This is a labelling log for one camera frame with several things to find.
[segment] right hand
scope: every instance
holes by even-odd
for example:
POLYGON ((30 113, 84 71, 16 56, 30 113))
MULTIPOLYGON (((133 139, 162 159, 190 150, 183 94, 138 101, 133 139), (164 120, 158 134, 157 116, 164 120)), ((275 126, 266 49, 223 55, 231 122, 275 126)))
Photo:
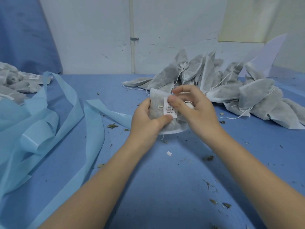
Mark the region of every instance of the right hand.
POLYGON ((206 141, 222 130, 213 104, 196 86, 181 85, 172 92, 175 95, 169 96, 167 101, 186 118, 191 130, 198 137, 206 141), (195 108, 189 108, 185 101, 191 101, 195 108))

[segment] barcode label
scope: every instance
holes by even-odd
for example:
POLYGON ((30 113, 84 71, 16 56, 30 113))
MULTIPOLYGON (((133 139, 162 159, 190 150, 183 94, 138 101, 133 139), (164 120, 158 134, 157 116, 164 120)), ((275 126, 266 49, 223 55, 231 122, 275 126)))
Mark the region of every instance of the barcode label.
POLYGON ((167 102, 167 97, 164 97, 163 115, 172 115, 173 118, 178 117, 177 110, 167 102))
POLYGON ((29 79, 39 79, 40 75, 30 75, 29 79))

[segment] left hand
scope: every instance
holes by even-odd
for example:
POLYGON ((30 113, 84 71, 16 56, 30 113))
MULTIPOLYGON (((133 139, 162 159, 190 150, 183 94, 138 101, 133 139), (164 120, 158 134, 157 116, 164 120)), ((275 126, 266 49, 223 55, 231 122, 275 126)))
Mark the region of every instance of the left hand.
POLYGON ((160 130, 173 119, 171 115, 163 115, 151 120, 148 117, 149 107, 150 98, 147 98, 135 110, 130 134, 126 140, 129 145, 135 146, 143 154, 153 146, 160 130))

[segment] white pipe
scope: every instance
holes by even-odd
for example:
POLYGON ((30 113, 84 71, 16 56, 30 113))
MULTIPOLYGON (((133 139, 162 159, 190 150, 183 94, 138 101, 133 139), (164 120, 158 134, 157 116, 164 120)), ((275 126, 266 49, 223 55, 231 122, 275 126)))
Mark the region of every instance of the white pipe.
MULTIPOLYGON (((133 0, 129 0, 129 26, 130 37, 134 38, 134 22, 133 22, 133 0)), ((135 42, 130 40, 131 59, 132 59, 132 73, 135 73, 135 42)))

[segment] pile of tea bags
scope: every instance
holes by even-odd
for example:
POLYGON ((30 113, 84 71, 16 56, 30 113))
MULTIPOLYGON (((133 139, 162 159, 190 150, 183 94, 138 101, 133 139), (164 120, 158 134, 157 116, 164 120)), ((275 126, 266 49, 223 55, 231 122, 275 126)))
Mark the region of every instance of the pile of tea bags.
MULTIPOLYGON (((226 109, 236 115, 248 116, 253 114, 263 120, 273 120, 288 129, 305 129, 305 108, 292 100, 283 98, 283 92, 274 85, 274 81, 265 78, 264 74, 254 69, 248 62, 232 62, 225 71, 220 71, 222 59, 215 59, 215 52, 198 55, 188 60, 185 49, 179 51, 174 60, 154 78, 137 78, 123 82, 124 86, 139 87, 146 90, 157 89, 153 92, 151 105, 159 106, 158 102, 169 95, 172 88, 182 85, 196 85, 215 103, 222 103, 226 109), (238 80, 238 75, 245 67, 245 81, 238 80)), ((151 118, 160 113, 153 108, 151 118)), ((173 119, 175 125, 180 124, 181 130, 186 130, 185 122, 173 119)))
MULTIPOLYGON (((53 77, 47 77, 50 84, 53 77)), ((42 76, 19 71, 16 67, 0 62, 0 100, 8 98, 17 104, 27 99, 24 93, 38 92, 43 84, 42 76)))

